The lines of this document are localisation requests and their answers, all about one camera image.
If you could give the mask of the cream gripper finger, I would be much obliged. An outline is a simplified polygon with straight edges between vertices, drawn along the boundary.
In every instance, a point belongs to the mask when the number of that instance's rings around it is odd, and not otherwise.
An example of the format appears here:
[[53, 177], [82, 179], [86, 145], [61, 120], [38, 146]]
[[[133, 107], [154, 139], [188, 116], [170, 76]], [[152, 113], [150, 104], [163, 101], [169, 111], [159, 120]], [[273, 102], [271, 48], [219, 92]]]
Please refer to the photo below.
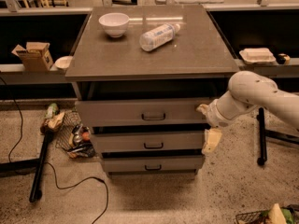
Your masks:
[[205, 142], [203, 144], [202, 153], [209, 154], [215, 150], [219, 144], [222, 131], [219, 128], [210, 128], [204, 132]]

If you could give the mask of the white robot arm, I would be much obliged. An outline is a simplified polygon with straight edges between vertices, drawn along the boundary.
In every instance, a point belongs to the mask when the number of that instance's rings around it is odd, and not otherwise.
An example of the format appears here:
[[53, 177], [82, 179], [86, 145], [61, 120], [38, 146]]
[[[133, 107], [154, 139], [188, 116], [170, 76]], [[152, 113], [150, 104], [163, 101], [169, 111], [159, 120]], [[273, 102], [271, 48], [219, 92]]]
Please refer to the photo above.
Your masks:
[[240, 71], [231, 76], [227, 92], [209, 105], [196, 107], [206, 117], [210, 129], [205, 130], [202, 152], [215, 150], [222, 136], [221, 129], [233, 123], [241, 115], [256, 107], [263, 107], [279, 119], [299, 128], [299, 96], [282, 91], [277, 83], [250, 71]]

